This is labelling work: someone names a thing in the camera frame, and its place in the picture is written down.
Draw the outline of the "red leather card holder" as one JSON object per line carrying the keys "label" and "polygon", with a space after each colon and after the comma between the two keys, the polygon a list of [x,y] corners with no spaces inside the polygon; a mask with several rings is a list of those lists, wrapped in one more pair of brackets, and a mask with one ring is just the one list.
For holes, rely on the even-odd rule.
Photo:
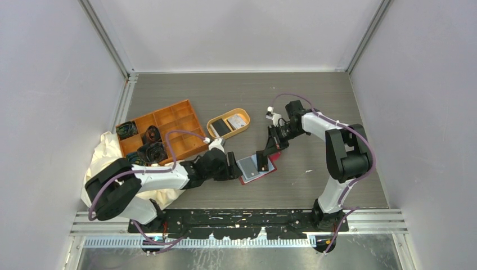
{"label": "red leather card holder", "polygon": [[246,185],[252,181],[262,178],[277,170],[275,161],[281,156],[281,152],[277,152],[267,157],[266,163],[258,161],[256,155],[251,155],[237,161],[238,168],[242,172],[240,182]]}

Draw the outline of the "tan oval tray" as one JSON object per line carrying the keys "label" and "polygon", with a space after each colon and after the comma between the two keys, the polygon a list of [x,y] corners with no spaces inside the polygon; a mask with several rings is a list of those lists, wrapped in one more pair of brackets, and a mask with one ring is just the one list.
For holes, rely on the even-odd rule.
{"label": "tan oval tray", "polygon": [[[227,122],[227,119],[234,114],[239,114],[244,119],[244,121],[247,122],[247,125],[240,129],[233,130],[231,126],[229,125],[229,123]],[[210,119],[206,125],[206,129],[213,139],[216,139],[216,138],[227,139],[247,130],[249,127],[249,124],[250,124],[249,114],[242,108],[235,108],[228,112],[225,112],[224,114],[220,116],[216,116],[215,118]]]}

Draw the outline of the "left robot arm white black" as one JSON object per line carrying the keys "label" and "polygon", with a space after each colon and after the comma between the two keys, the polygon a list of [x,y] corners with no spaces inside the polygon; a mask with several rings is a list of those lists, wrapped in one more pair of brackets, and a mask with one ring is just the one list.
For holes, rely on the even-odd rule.
{"label": "left robot arm white black", "polygon": [[157,232],[164,225],[159,204],[138,197],[139,193],[187,190],[200,187],[210,179],[228,181],[242,175],[234,153],[224,153],[218,148],[171,166],[139,166],[119,158],[86,182],[84,188],[91,201],[88,219],[107,221],[126,217],[150,232]]}

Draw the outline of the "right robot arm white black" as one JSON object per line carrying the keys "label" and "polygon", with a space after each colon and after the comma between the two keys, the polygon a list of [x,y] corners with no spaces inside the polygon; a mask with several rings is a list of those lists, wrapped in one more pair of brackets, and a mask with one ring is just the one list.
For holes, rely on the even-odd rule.
{"label": "right robot arm white black", "polygon": [[343,217],[343,201],[352,186],[374,167],[374,155],[360,124],[346,125],[311,108],[305,109],[299,100],[285,106],[288,120],[267,108],[268,138],[264,150],[256,152],[258,171],[269,170],[270,155],[289,146],[290,140],[315,135],[325,143],[326,168],[329,178],[323,193],[315,200],[310,221],[319,231],[326,231]]}

